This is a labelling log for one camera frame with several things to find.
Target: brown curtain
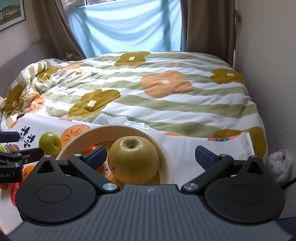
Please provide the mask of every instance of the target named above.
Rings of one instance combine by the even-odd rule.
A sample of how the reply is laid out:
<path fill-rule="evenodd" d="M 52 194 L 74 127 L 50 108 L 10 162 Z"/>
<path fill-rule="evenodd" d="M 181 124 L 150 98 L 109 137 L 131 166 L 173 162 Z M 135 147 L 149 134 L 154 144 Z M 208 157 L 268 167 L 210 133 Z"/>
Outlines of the brown curtain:
<path fill-rule="evenodd" d="M 233 65 L 235 0 L 181 0 L 185 50 Z"/>
<path fill-rule="evenodd" d="M 63 59 L 66 52 L 85 58 L 68 25 L 61 0 L 33 0 L 33 7 L 41 39 L 53 58 Z"/>

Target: framed picture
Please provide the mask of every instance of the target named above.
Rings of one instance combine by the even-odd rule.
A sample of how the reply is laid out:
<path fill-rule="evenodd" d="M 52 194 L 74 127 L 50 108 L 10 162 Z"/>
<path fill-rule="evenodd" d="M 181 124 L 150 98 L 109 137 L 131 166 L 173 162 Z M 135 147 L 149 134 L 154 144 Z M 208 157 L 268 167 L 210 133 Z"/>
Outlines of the framed picture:
<path fill-rule="evenodd" d="M 0 31 L 25 19 L 23 0 L 0 0 Z"/>

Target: triangular hole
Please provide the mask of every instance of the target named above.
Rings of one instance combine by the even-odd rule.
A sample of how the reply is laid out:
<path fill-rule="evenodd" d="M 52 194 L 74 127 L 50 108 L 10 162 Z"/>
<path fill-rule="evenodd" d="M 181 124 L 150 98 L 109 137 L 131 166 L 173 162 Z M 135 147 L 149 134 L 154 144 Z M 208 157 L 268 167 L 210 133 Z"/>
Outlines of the triangular hole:
<path fill-rule="evenodd" d="M 261 174 L 261 175 L 264 174 L 262 172 L 260 166 L 258 165 L 258 163 L 255 162 L 255 161 L 253 161 L 252 164 L 250 165 L 250 168 L 248 170 L 248 173 Z"/>
<path fill-rule="evenodd" d="M 47 173 L 47 172 L 53 172 L 53 171 L 54 171 L 54 169 L 53 169 L 50 161 L 45 161 L 42 164 L 42 166 L 39 168 L 37 173 L 40 174 L 40 173 Z"/>

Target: blue curtain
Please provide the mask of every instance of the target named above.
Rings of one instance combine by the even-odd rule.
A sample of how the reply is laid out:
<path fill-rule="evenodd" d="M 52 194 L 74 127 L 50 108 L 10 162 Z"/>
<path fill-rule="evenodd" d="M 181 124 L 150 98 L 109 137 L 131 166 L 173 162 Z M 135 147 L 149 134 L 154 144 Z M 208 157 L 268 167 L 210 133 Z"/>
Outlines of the blue curtain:
<path fill-rule="evenodd" d="M 180 0 L 118 0 L 71 8 L 68 15 L 87 58 L 184 49 Z"/>

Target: wall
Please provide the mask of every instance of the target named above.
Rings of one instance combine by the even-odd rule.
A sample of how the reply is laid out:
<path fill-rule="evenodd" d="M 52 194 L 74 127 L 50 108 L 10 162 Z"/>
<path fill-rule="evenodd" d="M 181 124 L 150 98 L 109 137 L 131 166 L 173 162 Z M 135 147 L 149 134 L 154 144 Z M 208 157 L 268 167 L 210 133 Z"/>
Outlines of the wall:
<path fill-rule="evenodd" d="M 296 1 L 237 0 L 240 17 L 234 69 L 241 72 L 263 119 L 269 153 L 288 149 L 296 176 Z M 296 216 L 296 183 L 283 216 Z"/>
<path fill-rule="evenodd" d="M 0 32 L 0 67 L 41 40 L 32 0 L 24 0 L 26 20 Z"/>

